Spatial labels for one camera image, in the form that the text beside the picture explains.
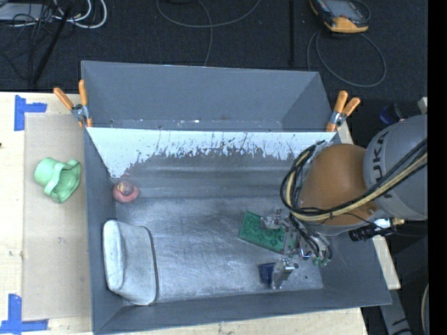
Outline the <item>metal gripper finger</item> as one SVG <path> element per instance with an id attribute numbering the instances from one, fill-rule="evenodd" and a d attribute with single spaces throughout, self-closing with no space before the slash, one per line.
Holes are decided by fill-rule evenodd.
<path id="1" fill-rule="evenodd" d="M 266 230 L 287 230 L 290 226 L 288 214 L 282 208 L 276 208 L 268 215 L 261 216 L 260 227 Z"/>
<path id="2" fill-rule="evenodd" d="M 277 261 L 272 270 L 272 289 L 280 289 L 282 283 L 287 281 L 289 276 L 299 268 L 299 264 L 291 258 L 282 258 Z"/>

